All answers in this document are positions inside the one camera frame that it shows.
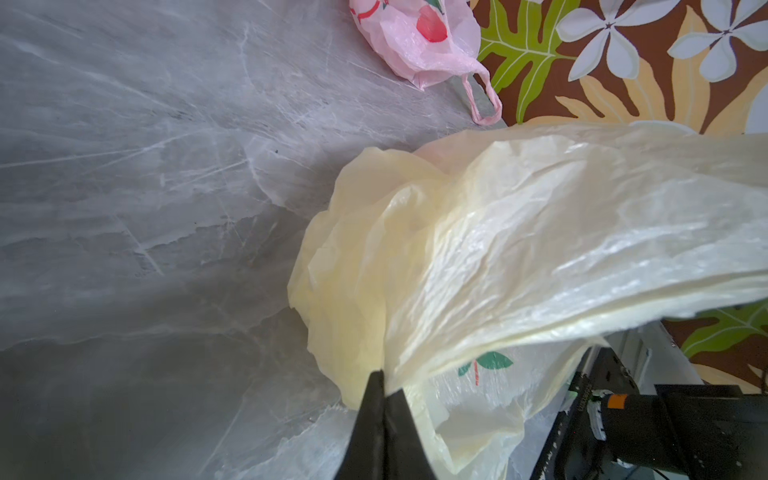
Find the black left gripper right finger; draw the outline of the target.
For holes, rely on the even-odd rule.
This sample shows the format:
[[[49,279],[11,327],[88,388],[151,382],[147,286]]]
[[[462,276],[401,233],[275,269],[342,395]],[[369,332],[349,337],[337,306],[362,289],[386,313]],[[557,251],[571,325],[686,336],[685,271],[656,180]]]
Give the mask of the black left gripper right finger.
[[[384,479],[436,480],[403,390],[385,400],[384,433]]]

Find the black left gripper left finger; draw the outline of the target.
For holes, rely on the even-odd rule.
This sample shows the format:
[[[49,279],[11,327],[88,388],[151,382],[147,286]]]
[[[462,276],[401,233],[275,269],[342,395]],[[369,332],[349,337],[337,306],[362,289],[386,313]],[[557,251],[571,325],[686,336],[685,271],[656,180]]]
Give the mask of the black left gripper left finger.
[[[384,374],[370,374],[335,480],[382,480],[386,472]]]

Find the yellow orange-print plastic bag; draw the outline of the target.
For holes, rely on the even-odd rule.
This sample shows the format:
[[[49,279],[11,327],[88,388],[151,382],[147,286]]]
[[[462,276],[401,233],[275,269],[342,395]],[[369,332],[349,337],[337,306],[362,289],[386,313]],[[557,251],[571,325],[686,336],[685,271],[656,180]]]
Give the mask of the yellow orange-print plastic bag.
[[[766,136],[659,124],[368,148],[288,284],[344,404],[382,371],[440,479],[503,478],[527,420],[607,335],[766,294]]]

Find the pink apple-print plastic bag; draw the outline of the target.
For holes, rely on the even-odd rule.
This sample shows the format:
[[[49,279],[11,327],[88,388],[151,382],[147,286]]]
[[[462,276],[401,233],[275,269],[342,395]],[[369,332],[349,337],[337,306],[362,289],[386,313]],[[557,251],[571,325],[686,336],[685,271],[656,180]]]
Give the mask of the pink apple-print plastic bag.
[[[473,122],[491,126],[501,120],[502,102],[479,61],[481,29],[467,1],[349,0],[348,8],[396,75],[420,90],[459,77]]]

